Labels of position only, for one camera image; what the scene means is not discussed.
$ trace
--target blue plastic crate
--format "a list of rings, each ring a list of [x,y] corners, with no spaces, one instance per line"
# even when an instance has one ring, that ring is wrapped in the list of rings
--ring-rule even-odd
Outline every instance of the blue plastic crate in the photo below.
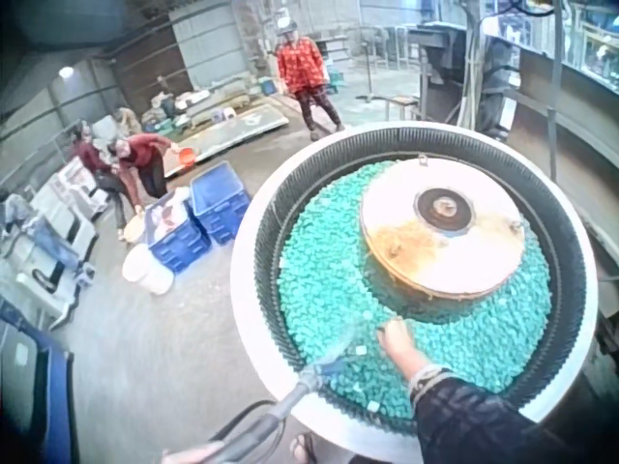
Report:
[[[167,202],[173,192],[164,196],[152,207],[146,210],[146,245],[153,252],[155,257],[174,274],[184,271],[193,261],[206,254],[211,249],[211,240],[200,230],[198,224],[194,223],[188,211],[187,220],[178,225],[165,237],[155,241],[155,227],[153,224],[152,212],[156,205]]]
[[[224,161],[191,183],[193,215],[209,236],[223,245],[236,237],[250,197],[229,162]]]

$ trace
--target black rubber rim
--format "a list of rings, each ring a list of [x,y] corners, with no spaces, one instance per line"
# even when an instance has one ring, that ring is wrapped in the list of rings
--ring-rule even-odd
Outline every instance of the black rubber rim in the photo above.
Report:
[[[429,128],[368,131],[324,148],[284,179],[260,222],[254,255],[258,299],[271,335],[281,355],[299,372],[305,362],[286,330],[277,279],[283,244],[308,201],[324,186],[365,164],[420,154],[459,160],[485,171],[513,198],[539,238],[550,266],[552,309],[531,360],[501,393],[520,408],[548,385],[574,347],[586,303],[584,258],[570,219],[548,187],[518,160],[466,135]],[[413,421],[371,413],[329,387],[320,394],[353,419],[396,433],[415,431]]]

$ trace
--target black sleeve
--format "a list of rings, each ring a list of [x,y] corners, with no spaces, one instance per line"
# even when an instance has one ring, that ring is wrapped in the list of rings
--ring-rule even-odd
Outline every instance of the black sleeve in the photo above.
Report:
[[[425,464],[569,463],[572,452],[501,397],[458,378],[427,390],[415,406]]]

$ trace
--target jeans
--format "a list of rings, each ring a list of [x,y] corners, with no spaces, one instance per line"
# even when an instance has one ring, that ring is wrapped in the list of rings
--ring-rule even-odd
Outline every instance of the jeans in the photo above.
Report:
[[[137,176],[150,196],[159,199],[167,193],[162,156],[153,156],[149,164],[137,169]]]
[[[97,187],[109,195],[110,200],[114,203],[114,214],[116,216],[116,227],[124,229],[127,225],[127,218],[125,217],[125,208],[123,207],[123,199],[120,196],[125,195],[127,201],[129,200],[129,192],[125,183],[114,174],[110,172],[97,171],[95,172],[95,182]]]
[[[26,234],[37,247],[45,251],[65,268],[77,273],[81,268],[79,255],[43,216],[33,218],[26,226]]]
[[[301,105],[303,120],[306,122],[306,126],[308,126],[310,131],[314,131],[316,129],[316,123],[314,123],[313,118],[311,117],[312,100],[314,100],[318,106],[325,110],[335,125],[339,126],[341,124],[338,112],[329,101],[329,98],[327,97],[327,90],[324,85],[319,85],[318,87],[308,87],[294,95],[299,101],[299,105]]]

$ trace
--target orange bucket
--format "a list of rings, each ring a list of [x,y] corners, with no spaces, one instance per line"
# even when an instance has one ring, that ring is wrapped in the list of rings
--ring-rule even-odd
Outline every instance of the orange bucket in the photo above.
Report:
[[[193,166],[195,163],[195,152],[193,148],[184,148],[178,154],[178,161],[185,167]]]

